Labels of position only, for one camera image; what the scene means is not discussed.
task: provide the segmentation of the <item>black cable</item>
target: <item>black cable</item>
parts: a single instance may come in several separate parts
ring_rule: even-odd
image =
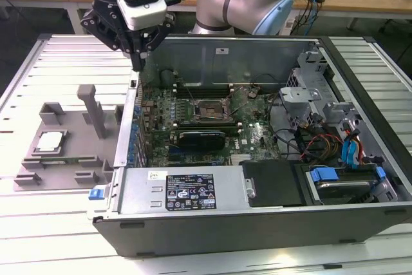
[[[402,57],[405,55],[405,53],[409,50],[409,48],[410,48],[411,46],[412,46],[412,42],[409,43],[409,44],[405,47],[405,50],[403,50],[403,52],[399,55],[396,63],[398,63],[398,62],[402,59]]]
[[[40,34],[40,32],[38,31],[38,29],[28,20],[28,18],[27,18],[24,14],[22,14],[22,13],[19,11],[19,9],[17,9],[17,7],[16,7],[15,5],[12,4],[12,2],[11,2],[10,0],[5,0],[5,1],[7,1],[8,4],[9,4],[10,6],[12,6],[12,8],[13,8],[14,10],[16,10],[16,12],[30,25],[30,27],[33,28],[33,30],[34,30],[35,32],[37,32],[38,34]]]
[[[258,74],[258,75],[255,75],[255,76],[250,80],[250,84],[251,84],[252,86],[254,86],[254,84],[255,84],[255,82],[256,82],[256,79],[257,79],[258,77],[263,76],[263,75],[267,75],[268,77],[271,77],[271,78],[273,79],[273,81],[275,81],[276,83],[281,83],[281,81],[278,80],[278,79],[277,79],[273,74],[271,74],[271,73],[260,73],[260,74]]]
[[[307,22],[308,17],[306,16],[306,12],[308,11],[309,7],[310,7],[309,12],[311,12],[312,11],[312,6],[313,6],[312,0],[308,0],[307,3],[306,3],[306,8],[305,8],[303,14],[297,20],[296,25],[292,28],[291,33],[294,32],[295,30],[298,31],[299,27],[304,25]]]

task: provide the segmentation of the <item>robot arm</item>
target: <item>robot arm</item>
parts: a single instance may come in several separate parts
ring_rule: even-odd
[[[147,53],[173,29],[175,16],[167,6],[180,1],[94,0],[81,23],[112,50],[128,54],[134,71],[142,71]],[[231,33],[235,26],[252,34],[275,34],[291,8],[292,0],[198,0],[193,33]]]
[[[172,31],[175,17],[167,6],[181,0],[93,0],[82,26],[112,50],[131,58],[133,70],[142,71],[147,53]]]
[[[293,0],[197,0],[192,33],[234,34],[233,26],[252,35],[277,34]]]

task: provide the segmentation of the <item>aluminum rail table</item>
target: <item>aluminum rail table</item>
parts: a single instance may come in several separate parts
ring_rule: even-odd
[[[362,38],[332,40],[344,56],[344,43],[356,41],[356,46],[369,46]],[[359,53],[373,56],[371,51]],[[125,99],[130,71],[130,61],[121,52],[112,52],[89,35],[54,35],[35,43],[0,100],[0,274],[100,275],[121,271],[145,275],[331,275],[412,271],[410,223],[357,244],[134,260],[117,256],[86,218],[87,190],[13,192],[12,178],[41,121],[38,112],[43,102],[59,101],[65,110],[84,109],[76,95],[77,87],[93,83],[103,108],[113,109]]]

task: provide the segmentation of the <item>warning label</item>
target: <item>warning label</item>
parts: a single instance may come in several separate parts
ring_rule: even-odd
[[[166,209],[195,211],[215,209],[213,174],[166,176]]]

